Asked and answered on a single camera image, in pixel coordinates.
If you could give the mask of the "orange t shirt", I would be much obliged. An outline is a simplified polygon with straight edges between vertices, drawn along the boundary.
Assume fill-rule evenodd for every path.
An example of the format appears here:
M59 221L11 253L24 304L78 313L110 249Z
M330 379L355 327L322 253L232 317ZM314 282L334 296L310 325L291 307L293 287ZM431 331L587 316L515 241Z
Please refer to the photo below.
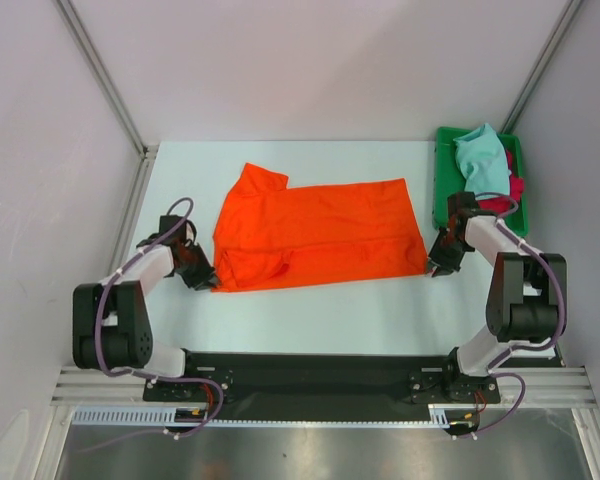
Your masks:
M248 163L213 241L222 293L419 276L427 264L402 178L291 188Z

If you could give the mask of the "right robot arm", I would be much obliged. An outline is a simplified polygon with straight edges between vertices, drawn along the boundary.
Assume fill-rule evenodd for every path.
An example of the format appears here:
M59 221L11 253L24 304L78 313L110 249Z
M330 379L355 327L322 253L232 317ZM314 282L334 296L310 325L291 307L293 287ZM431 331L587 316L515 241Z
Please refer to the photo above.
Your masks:
M428 255L433 277L460 271L467 253L478 252L492 267L485 322L475 336L454 348L441 375L443 393L464 401L478 382L516 351L553 348L567 324L567 264L560 254L543 253L512 231L505 216L480 207L472 192L447 199L448 223L439 229Z

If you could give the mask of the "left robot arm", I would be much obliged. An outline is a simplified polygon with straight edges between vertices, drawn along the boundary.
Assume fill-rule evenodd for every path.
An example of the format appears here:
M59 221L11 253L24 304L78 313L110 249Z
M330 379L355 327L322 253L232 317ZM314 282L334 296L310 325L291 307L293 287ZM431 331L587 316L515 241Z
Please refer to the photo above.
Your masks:
M127 263L74 289L72 356L78 368L164 377L167 389L182 400L199 392L201 376L186 366L186 352L154 339L146 306L146 297L165 278L177 276L195 291L218 285L196 237L190 220L163 215L158 232L141 241Z

